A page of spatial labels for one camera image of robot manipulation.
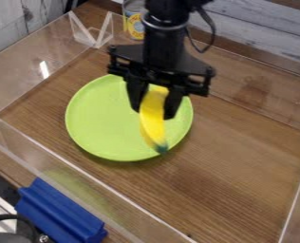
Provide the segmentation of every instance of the banana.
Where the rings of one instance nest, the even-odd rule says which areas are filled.
[[[167,88],[155,86],[144,94],[139,106],[139,133],[147,145],[163,154],[167,150],[163,127],[163,103]]]

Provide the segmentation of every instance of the blue object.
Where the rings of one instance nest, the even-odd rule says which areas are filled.
[[[106,237],[103,221],[40,178],[19,194],[16,211],[56,242],[98,243]]]

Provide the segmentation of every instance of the wooden table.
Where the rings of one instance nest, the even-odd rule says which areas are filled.
[[[86,4],[78,14],[92,23],[92,16],[104,11]],[[226,94],[230,88],[229,100],[246,108],[215,96],[191,97],[191,130],[163,157],[135,163],[91,158],[67,135],[67,103],[82,86],[107,73],[108,55],[92,49],[1,112],[0,119],[198,242],[277,242],[300,182],[300,130],[287,125],[300,124],[290,123],[293,110],[283,112],[293,108],[300,77],[219,49],[204,58],[219,71],[215,90]],[[238,92],[229,80],[239,81]],[[282,87],[294,81],[290,93]],[[274,92],[293,95],[279,114],[270,108]],[[0,172],[9,175],[7,168]],[[15,183],[23,185],[24,177]]]

